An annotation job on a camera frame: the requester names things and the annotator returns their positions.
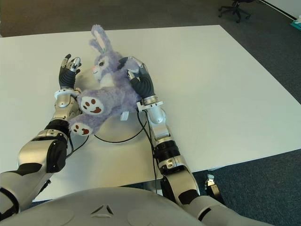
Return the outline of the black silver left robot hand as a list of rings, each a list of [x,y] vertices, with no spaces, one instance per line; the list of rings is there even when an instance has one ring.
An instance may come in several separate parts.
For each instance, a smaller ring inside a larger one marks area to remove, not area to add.
[[[74,89],[76,75],[80,72],[81,59],[75,57],[71,60],[71,54],[67,54],[62,60],[59,71],[60,88]]]

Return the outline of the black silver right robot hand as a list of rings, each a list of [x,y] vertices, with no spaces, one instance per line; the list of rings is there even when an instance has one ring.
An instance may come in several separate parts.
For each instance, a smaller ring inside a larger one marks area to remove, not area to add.
[[[119,60],[118,69],[123,67],[127,68],[127,78],[132,88],[142,99],[156,95],[145,63],[134,56],[127,56]]]

